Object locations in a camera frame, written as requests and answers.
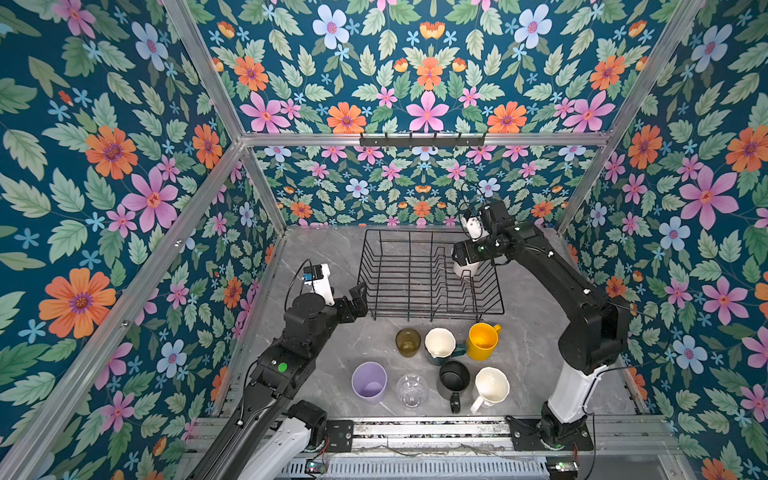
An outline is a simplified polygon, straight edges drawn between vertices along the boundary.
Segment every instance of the yellow mug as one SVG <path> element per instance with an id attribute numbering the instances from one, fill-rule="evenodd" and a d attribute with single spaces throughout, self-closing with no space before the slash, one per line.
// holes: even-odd
<path id="1" fill-rule="evenodd" d="M 476 323 L 469 329 L 467 339 L 467 355 L 473 360 L 482 362 L 487 360 L 498 345 L 498 334 L 502 331 L 501 325 L 488 325 Z"/>

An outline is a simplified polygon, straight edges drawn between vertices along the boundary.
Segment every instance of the dish rack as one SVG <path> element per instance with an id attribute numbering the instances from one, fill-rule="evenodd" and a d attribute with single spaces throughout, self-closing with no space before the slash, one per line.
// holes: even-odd
<path id="1" fill-rule="evenodd" d="M 474 276 L 453 272 L 453 245 L 459 231 L 368 229 L 357 281 L 368 284 L 368 306 L 377 316 L 473 319 L 504 313 L 493 262 Z"/>

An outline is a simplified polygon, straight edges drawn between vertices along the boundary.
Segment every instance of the white arm segment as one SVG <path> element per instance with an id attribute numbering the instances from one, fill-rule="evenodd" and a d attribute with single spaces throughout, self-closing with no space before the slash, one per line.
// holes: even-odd
<path id="1" fill-rule="evenodd" d="M 299 419 L 286 419 L 269 443 L 256 450 L 238 480 L 272 480 L 310 443 L 311 431 Z"/>
<path id="2" fill-rule="evenodd" d="M 563 362 L 563 369 L 560 371 L 558 385 L 549 397 L 547 404 L 554 416 L 562 423 L 571 423 L 584 416 L 582 406 L 586 408 L 594 387 L 600 381 L 600 372 L 608 367 L 602 365 L 597 367 L 590 375 L 574 369 L 572 366 Z"/>

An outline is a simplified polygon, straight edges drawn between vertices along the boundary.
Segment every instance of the black mug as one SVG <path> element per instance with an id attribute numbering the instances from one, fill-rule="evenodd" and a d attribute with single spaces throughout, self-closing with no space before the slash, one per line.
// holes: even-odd
<path id="1" fill-rule="evenodd" d="M 469 370 L 461 362 L 449 360 L 440 367 L 437 390 L 451 403 L 451 413 L 459 413 L 462 409 L 459 394 L 469 387 L 470 380 Z"/>

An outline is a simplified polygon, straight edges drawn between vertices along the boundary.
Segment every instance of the purple cup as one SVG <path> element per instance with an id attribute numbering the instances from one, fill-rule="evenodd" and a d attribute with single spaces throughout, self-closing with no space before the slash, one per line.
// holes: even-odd
<path id="1" fill-rule="evenodd" d="M 381 402 L 386 389 L 386 371 L 376 362 L 365 362 L 352 374 L 352 390 L 368 403 Z"/>

